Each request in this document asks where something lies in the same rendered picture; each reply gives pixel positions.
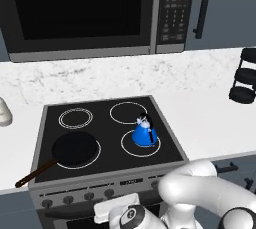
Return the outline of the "black and grey microwave oven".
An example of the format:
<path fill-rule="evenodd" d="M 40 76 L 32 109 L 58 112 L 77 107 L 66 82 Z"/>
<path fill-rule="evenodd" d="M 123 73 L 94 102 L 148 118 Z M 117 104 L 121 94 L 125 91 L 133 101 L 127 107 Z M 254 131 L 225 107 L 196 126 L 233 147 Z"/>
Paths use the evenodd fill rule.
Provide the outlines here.
<path fill-rule="evenodd" d="M 192 0 L 0 0 L 16 63 L 153 55 L 185 48 Z"/>

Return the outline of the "black frying pan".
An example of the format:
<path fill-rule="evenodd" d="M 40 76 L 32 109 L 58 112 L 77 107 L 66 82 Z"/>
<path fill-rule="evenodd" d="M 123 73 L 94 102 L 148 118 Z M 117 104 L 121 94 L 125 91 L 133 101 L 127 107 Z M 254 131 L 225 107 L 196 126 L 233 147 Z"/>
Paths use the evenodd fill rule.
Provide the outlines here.
<path fill-rule="evenodd" d="M 78 166 L 93 161 L 100 154 L 101 147 L 95 137 L 87 132 L 76 131 L 60 136 L 51 148 L 52 158 L 15 183 L 20 188 L 27 182 L 59 163 L 62 166 Z"/>

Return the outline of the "grey drawer front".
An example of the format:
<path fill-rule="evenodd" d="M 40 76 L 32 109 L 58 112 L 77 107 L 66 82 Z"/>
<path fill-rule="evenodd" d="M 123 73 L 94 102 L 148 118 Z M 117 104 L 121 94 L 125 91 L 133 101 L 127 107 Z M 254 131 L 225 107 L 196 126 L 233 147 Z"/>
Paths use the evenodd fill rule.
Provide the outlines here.
<path fill-rule="evenodd" d="M 249 191 L 256 195 L 256 155 L 216 160 L 213 162 L 213 164 L 214 166 L 217 165 L 218 167 L 222 168 L 229 166 L 231 162 L 238 166 L 238 170 L 220 173 L 218 176 L 222 179 L 242 186 L 243 188 L 246 186 L 246 182 L 244 181 L 245 178 L 253 179 L 254 184 Z"/>

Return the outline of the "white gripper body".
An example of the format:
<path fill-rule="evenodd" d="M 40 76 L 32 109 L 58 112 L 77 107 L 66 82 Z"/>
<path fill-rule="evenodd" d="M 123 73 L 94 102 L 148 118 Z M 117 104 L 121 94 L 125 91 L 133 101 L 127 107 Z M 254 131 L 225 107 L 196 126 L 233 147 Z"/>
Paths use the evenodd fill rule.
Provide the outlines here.
<path fill-rule="evenodd" d="M 122 211 L 126 211 L 130 205 L 139 204 L 139 195 L 137 193 L 128 194 L 122 197 L 107 200 L 94 205 L 94 222 L 102 224 L 108 221 L 109 213 L 114 208 L 121 208 Z"/>

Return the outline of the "white ceramic jar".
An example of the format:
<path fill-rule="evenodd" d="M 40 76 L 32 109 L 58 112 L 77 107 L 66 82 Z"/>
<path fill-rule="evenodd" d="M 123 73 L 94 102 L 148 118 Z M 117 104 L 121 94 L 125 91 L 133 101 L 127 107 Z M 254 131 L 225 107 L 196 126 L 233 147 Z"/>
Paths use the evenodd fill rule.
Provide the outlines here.
<path fill-rule="evenodd" d="M 9 126 L 12 123 L 12 121 L 13 116 L 10 109 L 8 108 L 4 99 L 0 97 L 0 126 Z"/>

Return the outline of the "grey lower cupboard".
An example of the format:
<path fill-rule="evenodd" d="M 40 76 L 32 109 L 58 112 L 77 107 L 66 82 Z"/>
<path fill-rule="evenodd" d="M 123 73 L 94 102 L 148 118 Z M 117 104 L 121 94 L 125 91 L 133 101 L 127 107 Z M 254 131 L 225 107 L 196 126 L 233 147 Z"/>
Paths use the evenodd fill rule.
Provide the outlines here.
<path fill-rule="evenodd" d="M 27 189 L 0 190 L 0 229 L 42 229 Z"/>

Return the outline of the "blue kettle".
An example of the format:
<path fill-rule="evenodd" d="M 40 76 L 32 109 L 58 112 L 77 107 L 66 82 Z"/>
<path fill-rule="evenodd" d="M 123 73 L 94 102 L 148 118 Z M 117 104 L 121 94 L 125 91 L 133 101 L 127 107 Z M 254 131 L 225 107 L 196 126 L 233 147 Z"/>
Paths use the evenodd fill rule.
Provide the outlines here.
<path fill-rule="evenodd" d="M 137 118 L 137 126 L 132 133 L 133 142 L 140 147 L 152 147 L 157 142 L 157 133 L 151 117 L 143 112 Z"/>

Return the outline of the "grey cupboard door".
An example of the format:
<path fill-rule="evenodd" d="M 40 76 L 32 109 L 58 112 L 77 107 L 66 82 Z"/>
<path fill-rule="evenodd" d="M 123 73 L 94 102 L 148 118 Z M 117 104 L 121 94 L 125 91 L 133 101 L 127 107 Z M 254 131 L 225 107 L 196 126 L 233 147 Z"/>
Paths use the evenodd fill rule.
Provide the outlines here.
<path fill-rule="evenodd" d="M 201 39 L 195 38 L 201 0 L 193 0 L 186 50 L 256 46 L 256 0 L 209 0 Z"/>

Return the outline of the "black and grey stove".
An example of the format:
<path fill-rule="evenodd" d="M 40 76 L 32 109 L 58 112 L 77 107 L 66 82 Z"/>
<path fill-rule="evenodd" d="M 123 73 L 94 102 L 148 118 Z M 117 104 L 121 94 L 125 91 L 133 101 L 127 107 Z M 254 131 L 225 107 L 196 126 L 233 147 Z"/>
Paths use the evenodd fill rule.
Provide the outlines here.
<path fill-rule="evenodd" d="M 152 147 L 140 147 L 132 140 L 137 118 L 147 113 L 157 133 Z M 108 229 L 93 217 L 53 219 L 45 216 L 42 201 L 50 199 L 49 208 L 65 206 L 63 198 L 94 205 L 123 195 L 137 193 L 140 202 L 153 214 L 161 214 L 162 199 L 151 187 L 167 172 L 184 165 L 188 158 L 178 143 L 156 101 L 151 96 L 109 99 L 73 104 L 46 105 L 35 147 L 32 168 L 37 169 L 52 158 L 53 143 L 62 135 L 82 131 L 95 137 L 100 154 L 90 163 L 65 167 L 56 164 L 28 183 L 29 192 L 43 229 Z M 107 198 L 104 191 L 113 189 Z M 84 195 L 94 194 L 86 201 Z"/>

